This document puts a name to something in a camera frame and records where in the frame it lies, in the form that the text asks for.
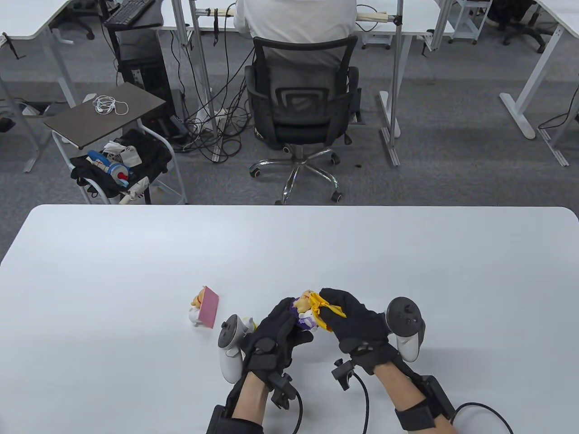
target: black keyboard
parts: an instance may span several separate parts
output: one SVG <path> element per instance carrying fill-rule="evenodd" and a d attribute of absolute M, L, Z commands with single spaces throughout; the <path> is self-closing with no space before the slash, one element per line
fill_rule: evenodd
<path fill-rule="evenodd" d="M 155 0 L 125 0 L 110 18 L 105 27 L 115 31 L 128 30 L 146 12 Z"/>

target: vr controller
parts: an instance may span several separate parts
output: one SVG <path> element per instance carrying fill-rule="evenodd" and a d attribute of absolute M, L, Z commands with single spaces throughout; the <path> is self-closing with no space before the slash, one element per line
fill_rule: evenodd
<path fill-rule="evenodd" d="M 424 340 L 426 324 L 414 301 L 406 297 L 397 297 L 390 302 L 384 313 L 388 328 L 396 336 L 396 347 L 406 362 L 418 358 L 420 346 Z M 221 324 L 217 346 L 219 347 L 219 364 L 225 380 L 231 384 L 239 381 L 243 369 L 243 357 L 239 345 L 247 333 L 255 330 L 252 318 L 243 321 L 238 315 L 231 315 Z"/>

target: hand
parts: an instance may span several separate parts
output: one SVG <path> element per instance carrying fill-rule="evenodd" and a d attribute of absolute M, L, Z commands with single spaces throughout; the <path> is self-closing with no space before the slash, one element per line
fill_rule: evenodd
<path fill-rule="evenodd" d="M 269 389 L 272 388 L 269 375 L 283 373 L 292 362 L 294 347 L 314 339 L 310 332 L 297 325 L 298 319 L 290 310 L 294 300 L 289 297 L 279 302 L 255 332 L 241 342 L 245 353 L 244 371 L 253 372 Z"/>
<path fill-rule="evenodd" d="M 391 333 L 384 314 L 378 314 L 360 303 L 352 294 L 339 289 L 324 288 L 320 296 L 330 304 L 340 306 L 345 318 L 330 309 L 320 309 L 320 317 L 330 326 L 340 342 L 340 350 L 372 375 L 377 365 L 394 359 L 398 351 L 388 343 Z"/>

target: chair armrest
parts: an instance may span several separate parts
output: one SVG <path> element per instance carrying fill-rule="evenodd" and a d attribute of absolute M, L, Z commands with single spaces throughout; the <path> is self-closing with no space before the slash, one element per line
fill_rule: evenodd
<path fill-rule="evenodd" d="M 261 100 L 268 100 L 267 95 L 259 93 L 255 89 L 255 68 L 252 65 L 245 67 L 245 84 L 247 85 L 247 91 L 251 94 L 251 96 Z"/>
<path fill-rule="evenodd" d="M 360 78 L 360 70 L 356 67 L 348 68 L 348 90 L 354 92 L 358 89 L 358 80 Z"/>

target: red object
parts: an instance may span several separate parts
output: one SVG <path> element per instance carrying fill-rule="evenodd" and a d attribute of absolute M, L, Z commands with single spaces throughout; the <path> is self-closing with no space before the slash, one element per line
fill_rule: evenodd
<path fill-rule="evenodd" d="M 205 286 L 203 302 L 201 303 L 201 308 L 199 310 L 199 321 L 201 321 L 204 326 L 207 326 L 210 329 L 212 329 L 213 325 L 215 324 L 218 304 L 219 296 L 211 289 L 209 289 L 209 287 Z"/>

